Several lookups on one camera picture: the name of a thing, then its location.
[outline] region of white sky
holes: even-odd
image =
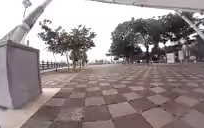
[[[28,8],[27,14],[31,12],[43,0],[31,0],[32,6]],[[0,38],[21,23],[24,7],[22,0],[0,0]],[[53,55],[47,52],[46,45],[36,35],[41,31],[38,22],[50,19],[53,25],[61,25],[69,31],[78,27],[79,24],[91,27],[97,33],[95,39],[96,47],[88,52],[90,61],[95,59],[107,59],[105,53],[111,44],[111,32],[124,21],[134,18],[149,18],[165,15],[170,11],[139,8],[124,5],[104,4],[85,0],[53,0],[41,15],[26,39],[30,40],[30,46],[40,49],[41,60],[54,60]],[[57,60],[65,60],[65,57],[56,55]]]

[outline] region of checkered paving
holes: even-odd
[[[177,65],[81,72],[22,128],[204,128],[204,72]]]

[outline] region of concrete pillar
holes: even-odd
[[[41,93],[39,50],[0,42],[0,106],[16,109]]]

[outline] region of railing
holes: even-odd
[[[40,61],[40,70],[63,68],[67,66],[66,62]]]

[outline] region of paved plaza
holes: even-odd
[[[62,88],[21,128],[204,128],[202,66],[105,65],[60,80],[44,83]]]

